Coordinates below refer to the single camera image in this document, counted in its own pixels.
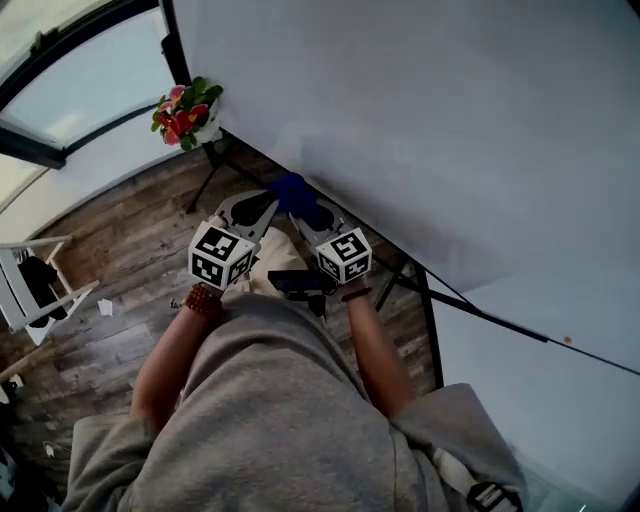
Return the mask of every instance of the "wooden floor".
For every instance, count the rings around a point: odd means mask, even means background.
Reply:
[[[266,181],[283,174],[248,148],[232,152],[231,158]],[[101,282],[82,309],[55,331],[55,351],[22,374],[26,386],[16,401],[0,409],[3,443],[52,480],[60,498],[66,493],[74,423],[92,414],[127,411],[140,366],[176,314],[170,308],[171,299],[181,300],[193,284],[185,267],[196,226],[224,198],[256,188],[223,167],[200,199],[198,210],[185,215],[185,205],[210,169],[201,150],[181,155],[104,193],[41,234],[74,235],[58,257],[72,285],[93,279]],[[275,225],[303,249],[282,215]],[[376,255],[394,267],[402,261],[404,255],[397,249],[365,231]],[[390,277],[391,272],[374,266],[370,273],[373,300]],[[113,317],[100,315],[99,299],[113,301]],[[396,286],[381,314],[409,365],[416,390],[434,389],[420,296]],[[355,366],[339,294],[328,301],[327,325]],[[0,326],[0,367],[33,348],[24,332],[10,335],[6,325]],[[55,458],[47,458],[44,442],[61,447]]]

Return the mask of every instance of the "black strap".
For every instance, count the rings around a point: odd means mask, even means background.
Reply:
[[[362,297],[363,295],[369,295],[371,293],[371,288],[363,288],[362,290],[358,290],[357,292],[347,293],[344,297],[342,297],[342,302],[349,302],[351,299],[355,299],[356,297]]]

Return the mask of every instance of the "white fabric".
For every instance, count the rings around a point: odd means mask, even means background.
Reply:
[[[260,239],[258,261],[236,283],[229,286],[222,300],[230,300],[242,293],[257,293],[267,297],[284,298],[284,294],[269,282],[270,270],[306,270],[307,264],[293,246],[289,237],[272,226]]]

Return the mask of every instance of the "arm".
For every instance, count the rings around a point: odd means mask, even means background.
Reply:
[[[364,283],[356,279],[348,283],[344,291],[347,294],[364,287]],[[373,405],[391,417],[414,398],[409,372],[366,295],[349,300],[347,313],[364,385]]]
[[[221,293],[207,289],[216,297]],[[151,419],[158,432],[164,427],[210,327],[211,317],[188,307],[180,310],[140,369],[131,401],[132,417]]]

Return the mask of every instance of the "white paper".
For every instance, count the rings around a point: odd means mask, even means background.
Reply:
[[[102,316],[113,316],[113,302],[110,300],[99,300],[98,307],[100,308],[100,314]]]

